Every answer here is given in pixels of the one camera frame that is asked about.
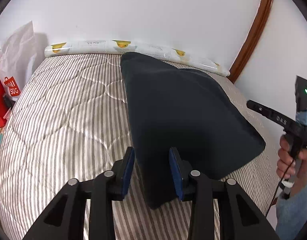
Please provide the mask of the person's right hand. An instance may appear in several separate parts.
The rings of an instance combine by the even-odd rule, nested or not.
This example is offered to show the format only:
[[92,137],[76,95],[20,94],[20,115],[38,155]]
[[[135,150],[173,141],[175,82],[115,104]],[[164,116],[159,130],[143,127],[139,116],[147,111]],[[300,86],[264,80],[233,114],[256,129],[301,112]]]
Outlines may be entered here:
[[307,148],[303,148],[298,155],[298,158],[302,161],[298,172],[296,172],[296,164],[293,158],[289,155],[289,143],[285,136],[280,138],[280,149],[278,150],[278,161],[276,173],[279,178],[288,179],[293,175],[297,175],[295,183],[292,187],[293,191],[300,191],[307,185]]

